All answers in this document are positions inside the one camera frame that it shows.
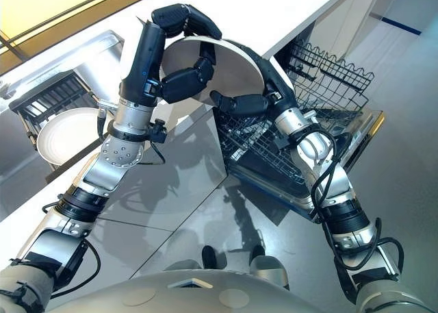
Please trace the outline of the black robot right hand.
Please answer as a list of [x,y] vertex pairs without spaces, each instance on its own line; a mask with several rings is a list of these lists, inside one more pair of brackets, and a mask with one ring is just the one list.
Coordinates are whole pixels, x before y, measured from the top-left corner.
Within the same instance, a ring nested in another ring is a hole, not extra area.
[[220,111],[233,116],[260,116],[267,113],[269,117],[276,118],[284,111],[298,107],[294,91],[270,61],[263,59],[249,47],[232,40],[229,42],[247,53],[255,62],[261,71],[264,89],[260,94],[238,97],[226,97],[217,90],[212,90],[209,96]]

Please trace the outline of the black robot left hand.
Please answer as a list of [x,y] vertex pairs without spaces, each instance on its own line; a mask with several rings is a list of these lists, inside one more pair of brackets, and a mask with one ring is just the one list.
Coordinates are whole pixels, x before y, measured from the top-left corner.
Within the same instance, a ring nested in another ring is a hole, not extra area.
[[152,11],[151,18],[142,24],[131,69],[121,81],[119,95],[134,104],[154,107],[159,97],[167,103],[176,103],[199,94],[214,75],[214,46],[202,44],[194,66],[160,79],[165,40],[181,33],[220,40],[222,32],[207,15],[188,4],[158,8]]

